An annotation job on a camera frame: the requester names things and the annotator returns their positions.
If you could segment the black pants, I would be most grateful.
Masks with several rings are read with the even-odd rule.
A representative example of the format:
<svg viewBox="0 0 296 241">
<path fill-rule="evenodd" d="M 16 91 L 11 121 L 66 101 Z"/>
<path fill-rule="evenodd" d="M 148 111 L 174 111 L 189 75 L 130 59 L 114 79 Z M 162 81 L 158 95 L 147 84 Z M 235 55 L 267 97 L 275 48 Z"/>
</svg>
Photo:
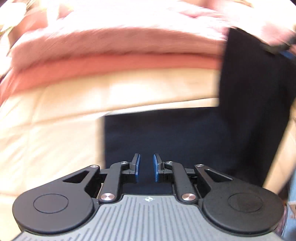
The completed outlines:
<svg viewBox="0 0 296 241">
<path fill-rule="evenodd" d="M 104 120 L 105 164 L 140 154 L 138 184 L 125 192 L 169 193 L 156 184 L 152 156 L 217 171 L 281 191 L 295 166 L 295 61 L 270 54 L 254 36 L 231 29 L 219 85 L 219 104 L 109 115 Z"/>
</svg>

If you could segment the salmon pink bed sheet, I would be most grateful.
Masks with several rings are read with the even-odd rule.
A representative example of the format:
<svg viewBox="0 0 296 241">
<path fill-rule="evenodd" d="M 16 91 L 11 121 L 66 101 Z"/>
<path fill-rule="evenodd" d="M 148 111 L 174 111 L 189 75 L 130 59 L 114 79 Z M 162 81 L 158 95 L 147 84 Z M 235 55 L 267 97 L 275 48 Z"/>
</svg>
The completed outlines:
<svg viewBox="0 0 296 241">
<path fill-rule="evenodd" d="M 161 68 L 220 69 L 221 57 L 198 54 L 90 55 L 12 69 L 1 82 L 1 102 L 19 92 L 66 79 L 117 71 Z"/>
</svg>

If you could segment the pink fluffy blanket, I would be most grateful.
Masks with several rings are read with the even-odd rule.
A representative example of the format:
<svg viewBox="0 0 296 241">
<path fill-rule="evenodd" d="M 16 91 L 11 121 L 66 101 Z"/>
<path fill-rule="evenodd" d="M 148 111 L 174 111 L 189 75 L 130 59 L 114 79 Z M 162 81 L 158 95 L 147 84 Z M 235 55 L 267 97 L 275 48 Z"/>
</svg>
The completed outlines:
<svg viewBox="0 0 296 241">
<path fill-rule="evenodd" d="M 95 1 L 45 28 L 24 33 L 11 69 L 69 61 L 159 59 L 161 66 L 214 66 L 231 27 L 266 43 L 287 40 L 295 25 L 289 1 Z"/>
</svg>

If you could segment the cream leather bed frame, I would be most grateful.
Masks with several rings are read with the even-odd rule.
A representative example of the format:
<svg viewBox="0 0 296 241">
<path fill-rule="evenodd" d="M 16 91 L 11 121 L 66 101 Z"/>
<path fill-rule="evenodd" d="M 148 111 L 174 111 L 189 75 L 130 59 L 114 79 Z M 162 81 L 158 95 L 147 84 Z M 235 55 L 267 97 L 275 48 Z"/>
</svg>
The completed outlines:
<svg viewBox="0 0 296 241">
<path fill-rule="evenodd" d="M 1 240 L 20 230 L 12 204 L 26 190 L 104 164 L 104 116 L 214 107 L 219 71 L 135 70 L 72 78 L 7 99 L 1 106 Z"/>
</svg>

